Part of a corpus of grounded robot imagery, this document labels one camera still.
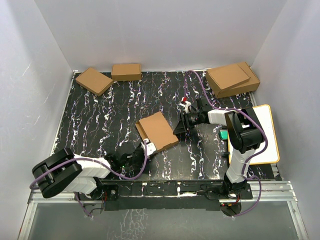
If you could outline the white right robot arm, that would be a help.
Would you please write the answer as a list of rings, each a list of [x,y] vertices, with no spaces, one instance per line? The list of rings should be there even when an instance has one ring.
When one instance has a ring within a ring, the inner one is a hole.
[[[192,106],[185,97],[180,101],[179,122],[173,134],[187,133],[200,124],[226,127],[233,150],[231,162],[218,193],[233,199],[246,188],[250,161],[257,155],[256,151],[266,140],[266,135],[252,107],[215,109],[209,104],[204,104],[200,98],[196,100],[196,104],[197,107]]]

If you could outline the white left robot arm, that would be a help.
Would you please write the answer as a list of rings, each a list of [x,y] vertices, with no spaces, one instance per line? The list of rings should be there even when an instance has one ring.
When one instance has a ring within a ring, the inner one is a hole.
[[[113,174],[122,180],[135,180],[143,173],[152,148],[140,144],[132,153],[119,159],[113,155],[99,158],[75,154],[64,148],[38,163],[31,170],[34,177],[29,188],[40,189],[44,198],[52,198],[61,192],[78,192],[97,200],[103,195],[103,187],[96,179]]]

